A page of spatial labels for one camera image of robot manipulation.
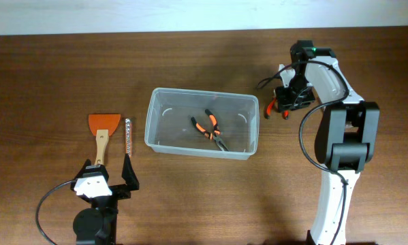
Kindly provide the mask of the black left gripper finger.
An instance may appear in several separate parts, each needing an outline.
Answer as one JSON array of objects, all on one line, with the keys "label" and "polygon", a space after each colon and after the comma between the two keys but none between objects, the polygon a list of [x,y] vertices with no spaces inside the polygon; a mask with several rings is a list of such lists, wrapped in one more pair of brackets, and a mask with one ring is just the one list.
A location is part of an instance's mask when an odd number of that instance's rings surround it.
[{"label": "black left gripper finger", "polygon": [[137,191],[140,189],[140,183],[135,174],[135,171],[133,170],[133,167],[131,166],[131,159],[128,154],[125,154],[124,157],[121,176],[130,191]]},{"label": "black left gripper finger", "polygon": [[91,164],[91,161],[89,159],[87,159],[82,168],[80,169],[80,171],[76,174],[76,176],[74,177],[74,182],[72,183],[72,186],[75,186],[76,181],[78,178],[83,178],[83,177],[89,177],[89,176],[94,176],[96,174],[102,174],[107,182],[109,179],[109,175],[108,172],[106,170],[106,167],[102,164]]}]

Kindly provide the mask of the red socket rail with sockets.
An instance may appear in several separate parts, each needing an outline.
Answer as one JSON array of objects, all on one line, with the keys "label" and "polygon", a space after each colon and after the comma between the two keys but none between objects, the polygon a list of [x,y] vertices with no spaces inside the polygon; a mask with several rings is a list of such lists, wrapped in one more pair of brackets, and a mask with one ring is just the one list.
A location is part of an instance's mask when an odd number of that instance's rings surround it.
[{"label": "red socket rail with sockets", "polygon": [[132,140],[131,140],[131,119],[125,119],[125,151],[128,157],[131,157],[131,149],[132,149]]}]

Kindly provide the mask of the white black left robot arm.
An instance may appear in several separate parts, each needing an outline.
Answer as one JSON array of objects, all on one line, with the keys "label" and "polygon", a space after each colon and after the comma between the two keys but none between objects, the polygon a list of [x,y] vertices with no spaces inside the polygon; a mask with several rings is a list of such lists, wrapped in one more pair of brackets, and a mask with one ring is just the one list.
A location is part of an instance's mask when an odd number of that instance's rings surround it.
[{"label": "white black left robot arm", "polygon": [[77,244],[116,245],[118,202],[129,199],[131,192],[140,188],[128,154],[124,157],[121,177],[123,184],[110,186],[106,167],[93,165],[90,160],[76,174],[71,190],[91,205],[74,218]]}]

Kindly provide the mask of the red handled cutting pliers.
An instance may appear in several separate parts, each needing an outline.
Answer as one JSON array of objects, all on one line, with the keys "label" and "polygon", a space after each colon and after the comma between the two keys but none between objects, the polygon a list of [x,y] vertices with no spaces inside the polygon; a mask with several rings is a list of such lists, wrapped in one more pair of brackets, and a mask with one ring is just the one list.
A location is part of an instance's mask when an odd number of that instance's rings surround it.
[{"label": "red handled cutting pliers", "polygon": [[284,120],[289,119],[289,112],[287,110],[280,110],[277,106],[277,98],[274,97],[272,101],[264,109],[264,118],[269,119],[272,111],[278,112],[282,115]]}]

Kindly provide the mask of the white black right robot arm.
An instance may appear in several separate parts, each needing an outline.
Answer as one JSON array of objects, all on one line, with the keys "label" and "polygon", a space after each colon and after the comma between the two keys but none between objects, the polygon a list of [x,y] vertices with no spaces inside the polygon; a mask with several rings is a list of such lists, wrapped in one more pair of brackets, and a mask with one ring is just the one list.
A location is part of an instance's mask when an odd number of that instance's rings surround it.
[{"label": "white black right robot arm", "polygon": [[299,40],[290,48],[291,64],[280,65],[274,90],[277,109],[290,111],[319,105],[302,119],[323,112],[314,142],[315,155],[307,160],[321,170],[317,213],[307,231],[307,244],[345,244],[345,226],[351,196],[364,166],[374,155],[380,110],[350,86],[330,48]]}]

